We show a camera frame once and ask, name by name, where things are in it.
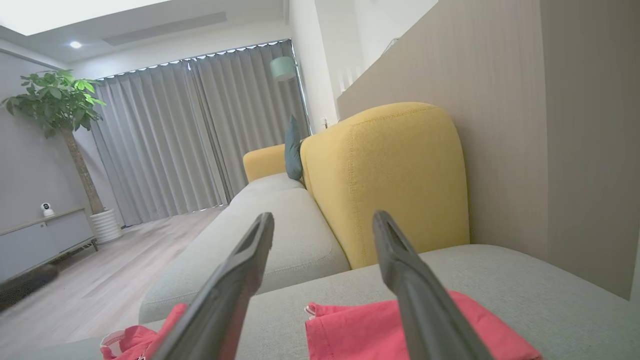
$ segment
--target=curtain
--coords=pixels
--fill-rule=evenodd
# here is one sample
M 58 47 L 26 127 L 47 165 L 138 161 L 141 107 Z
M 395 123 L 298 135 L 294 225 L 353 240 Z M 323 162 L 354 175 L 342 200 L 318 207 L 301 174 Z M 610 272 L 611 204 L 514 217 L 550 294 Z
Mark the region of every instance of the curtain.
M 290 40 L 189 60 L 198 103 L 231 196 L 247 184 L 242 157 L 284 143 L 291 115 L 298 120 L 301 137 L 309 135 L 298 83 L 271 76 L 269 64 L 281 56 L 293 56 Z
M 93 132 L 125 225 L 222 204 L 200 136 L 187 63 L 101 81 Z
M 298 83 L 271 76 L 280 56 L 290 40 L 99 83 L 93 133 L 126 225 L 228 204 L 247 184 L 242 157 L 284 143 L 291 115 L 308 136 Z

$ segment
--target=yellow cushion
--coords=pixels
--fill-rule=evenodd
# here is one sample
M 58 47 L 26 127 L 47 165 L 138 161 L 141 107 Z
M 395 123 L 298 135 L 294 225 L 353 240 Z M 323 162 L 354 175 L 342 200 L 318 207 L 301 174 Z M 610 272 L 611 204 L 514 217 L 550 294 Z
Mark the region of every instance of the yellow cushion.
M 363 111 L 302 143 L 307 190 L 352 268 L 376 264 L 388 211 L 418 253 L 469 243 L 467 180 L 450 116 L 417 102 Z
M 249 182 L 261 177 L 286 172 L 284 144 L 247 152 L 243 156 L 244 171 Z

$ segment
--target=lamp shade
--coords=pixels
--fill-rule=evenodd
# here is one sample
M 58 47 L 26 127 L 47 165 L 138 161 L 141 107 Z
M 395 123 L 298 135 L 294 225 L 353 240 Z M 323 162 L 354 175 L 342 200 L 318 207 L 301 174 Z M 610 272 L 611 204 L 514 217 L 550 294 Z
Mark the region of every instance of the lamp shade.
M 296 63 L 292 58 L 283 56 L 271 60 L 271 75 L 275 81 L 286 81 L 296 76 Z

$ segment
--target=white camera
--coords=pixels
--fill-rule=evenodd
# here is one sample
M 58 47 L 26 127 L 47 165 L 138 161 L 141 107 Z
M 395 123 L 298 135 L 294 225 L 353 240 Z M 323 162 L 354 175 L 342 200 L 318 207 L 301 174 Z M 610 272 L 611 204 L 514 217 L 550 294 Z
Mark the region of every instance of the white camera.
M 44 214 L 45 217 L 50 217 L 50 216 L 53 216 L 54 214 L 53 209 L 51 208 L 51 204 L 49 204 L 48 202 L 45 202 L 42 205 L 40 205 L 40 209 L 42 209 L 42 213 Z

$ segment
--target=wooden floor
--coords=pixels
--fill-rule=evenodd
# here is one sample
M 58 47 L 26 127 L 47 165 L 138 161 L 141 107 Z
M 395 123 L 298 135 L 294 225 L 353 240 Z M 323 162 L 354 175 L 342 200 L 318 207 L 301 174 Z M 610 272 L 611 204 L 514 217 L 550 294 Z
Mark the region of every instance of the wooden floor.
M 0 359 L 138 324 L 149 288 L 222 210 L 136 225 L 98 252 L 85 249 L 62 262 L 56 280 L 0 314 Z

